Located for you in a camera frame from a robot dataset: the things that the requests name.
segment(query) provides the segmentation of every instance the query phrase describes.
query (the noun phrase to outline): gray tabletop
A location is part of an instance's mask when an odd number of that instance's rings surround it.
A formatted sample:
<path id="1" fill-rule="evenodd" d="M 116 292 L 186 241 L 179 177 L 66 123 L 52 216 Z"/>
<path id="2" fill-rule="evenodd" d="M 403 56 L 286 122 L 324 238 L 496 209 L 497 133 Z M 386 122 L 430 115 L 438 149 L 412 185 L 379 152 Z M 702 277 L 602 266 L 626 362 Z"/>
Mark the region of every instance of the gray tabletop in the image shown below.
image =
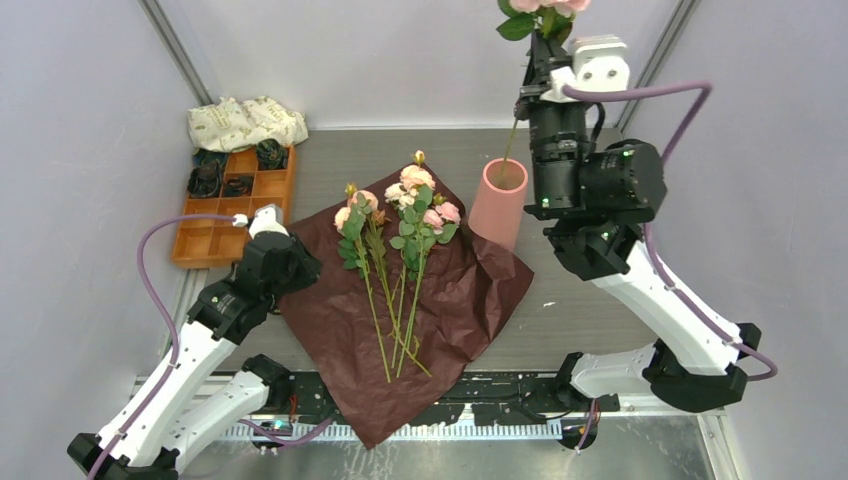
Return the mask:
<path id="1" fill-rule="evenodd" d="M 294 220 L 340 200 L 347 182 L 369 185 L 412 161 L 416 150 L 467 208 L 474 201 L 483 166 L 503 156 L 509 130 L 357 130 L 312 132 L 298 146 Z M 601 143 L 618 139 L 605 131 Z M 529 170 L 527 130 L 516 135 L 511 157 Z M 506 328 L 470 370 L 556 370 L 565 355 L 613 353 L 647 345 L 656 336 L 610 295 L 581 282 L 553 256 L 542 235 L 552 222 L 525 215 L 515 254 L 536 277 Z M 210 281 L 225 271 L 214 271 Z M 291 370 L 314 370 L 309 356 L 285 322 L 270 317 L 256 328 L 221 370 L 237 370 L 248 357 L 264 353 Z"/>

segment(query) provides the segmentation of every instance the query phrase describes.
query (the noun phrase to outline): pink vase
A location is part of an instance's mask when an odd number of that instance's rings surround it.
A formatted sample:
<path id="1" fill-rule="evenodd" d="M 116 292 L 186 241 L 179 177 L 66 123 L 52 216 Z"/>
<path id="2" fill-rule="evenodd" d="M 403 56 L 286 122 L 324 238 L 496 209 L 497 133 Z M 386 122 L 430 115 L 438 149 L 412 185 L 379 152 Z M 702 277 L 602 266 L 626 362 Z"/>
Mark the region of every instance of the pink vase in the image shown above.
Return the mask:
<path id="1" fill-rule="evenodd" d="M 468 215 L 468 226 L 477 235 L 510 252 L 515 250 L 527 197 L 527 169 L 509 159 L 497 158 L 483 168 L 477 196 Z"/>

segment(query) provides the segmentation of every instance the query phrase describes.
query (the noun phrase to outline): white wall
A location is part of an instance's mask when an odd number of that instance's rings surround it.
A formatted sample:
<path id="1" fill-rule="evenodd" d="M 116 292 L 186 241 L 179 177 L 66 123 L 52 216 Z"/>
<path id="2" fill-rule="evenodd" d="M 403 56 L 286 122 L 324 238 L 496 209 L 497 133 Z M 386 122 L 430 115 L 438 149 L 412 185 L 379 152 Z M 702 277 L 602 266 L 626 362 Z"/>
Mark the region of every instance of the white wall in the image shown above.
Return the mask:
<path id="1" fill-rule="evenodd" d="M 848 471 L 845 18 L 845 2 L 701 2 L 656 82 L 716 87 L 667 170 L 661 254 L 717 311 L 758 324 L 781 368 L 729 408 L 746 478 Z M 646 102 L 627 133 L 664 144 L 689 102 Z"/>
<path id="2" fill-rule="evenodd" d="M 136 2 L 0 3 L 0 477 L 81 478 L 68 443 L 119 411 L 163 339 L 135 247 L 179 213 L 194 97 Z M 172 243 L 147 255 L 166 304 Z"/>
<path id="3" fill-rule="evenodd" d="M 215 98 L 270 95 L 312 128 L 512 125 L 530 44 L 500 38 L 496 0 L 162 3 Z M 622 37 L 635 81 L 676 3 L 598 0 L 575 35 Z"/>

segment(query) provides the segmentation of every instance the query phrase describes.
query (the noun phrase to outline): dark red paper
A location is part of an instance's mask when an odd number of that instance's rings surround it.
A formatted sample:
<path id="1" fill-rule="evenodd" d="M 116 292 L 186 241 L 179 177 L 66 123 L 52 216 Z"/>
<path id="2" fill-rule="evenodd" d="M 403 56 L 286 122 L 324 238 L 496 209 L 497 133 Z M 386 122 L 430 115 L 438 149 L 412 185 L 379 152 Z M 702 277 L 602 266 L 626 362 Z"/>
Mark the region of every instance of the dark red paper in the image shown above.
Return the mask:
<path id="1" fill-rule="evenodd" d="M 400 171 L 366 187 L 382 199 L 398 181 Z M 436 192 L 460 209 L 462 202 L 438 179 Z M 338 254 L 341 235 L 333 226 L 340 202 L 289 229 L 324 268 L 317 284 L 280 301 L 280 312 L 291 331 L 318 367 L 321 378 L 342 415 L 367 448 L 373 448 L 395 430 L 438 400 L 459 379 L 465 366 L 480 356 L 506 325 L 524 298 L 533 272 L 515 255 L 497 244 L 461 229 L 447 245 L 430 252 L 422 280 L 415 320 L 421 340 L 418 358 L 432 372 L 428 378 L 408 358 L 400 378 L 386 375 L 380 357 L 374 320 L 365 284 L 356 270 L 344 270 Z M 397 235 L 398 216 L 381 201 L 391 223 L 384 239 L 391 275 L 390 286 L 403 266 L 400 254 L 388 245 Z M 394 340 L 383 289 L 372 274 L 374 302 L 381 318 L 386 355 L 391 359 Z M 405 332 L 415 285 L 407 281 L 402 331 Z"/>

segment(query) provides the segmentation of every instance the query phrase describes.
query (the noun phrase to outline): plastic bag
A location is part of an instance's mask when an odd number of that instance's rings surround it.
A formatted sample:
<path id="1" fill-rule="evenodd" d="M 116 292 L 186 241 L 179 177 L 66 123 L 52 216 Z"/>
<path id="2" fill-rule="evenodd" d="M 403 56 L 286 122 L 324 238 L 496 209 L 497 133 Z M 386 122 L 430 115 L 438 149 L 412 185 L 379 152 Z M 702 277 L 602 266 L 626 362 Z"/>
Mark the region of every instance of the plastic bag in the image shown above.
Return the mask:
<path id="1" fill-rule="evenodd" d="M 284 146 L 309 138 L 302 113 L 265 96 L 241 104 L 221 98 L 217 105 L 193 108 L 188 125 L 194 146 L 213 152 L 239 152 L 269 138 Z"/>

